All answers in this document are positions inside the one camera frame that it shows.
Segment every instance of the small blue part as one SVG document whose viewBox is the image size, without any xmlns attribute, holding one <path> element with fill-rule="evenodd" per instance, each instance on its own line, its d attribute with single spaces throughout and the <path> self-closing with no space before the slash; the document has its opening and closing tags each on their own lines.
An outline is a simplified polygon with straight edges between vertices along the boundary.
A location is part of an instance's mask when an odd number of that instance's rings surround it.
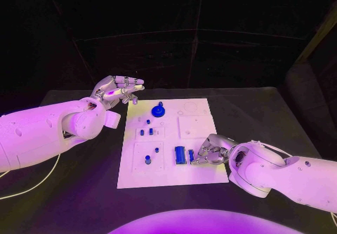
<svg viewBox="0 0 337 234">
<path fill-rule="evenodd" d="M 161 117 L 165 114 L 165 109 L 163 108 L 163 103 L 160 102 L 158 105 L 151 110 L 154 117 Z"/>
<path fill-rule="evenodd" d="M 193 150 L 188 150 L 188 156 L 190 156 L 190 163 L 191 163 L 191 161 L 194 160 L 194 151 Z"/>
<path fill-rule="evenodd" d="M 184 147 L 176 146 L 176 164 L 186 164 L 186 158 L 184 158 Z"/>
<path fill-rule="evenodd" d="M 145 156 L 145 164 L 148 165 L 151 163 L 150 155 Z"/>
</svg>

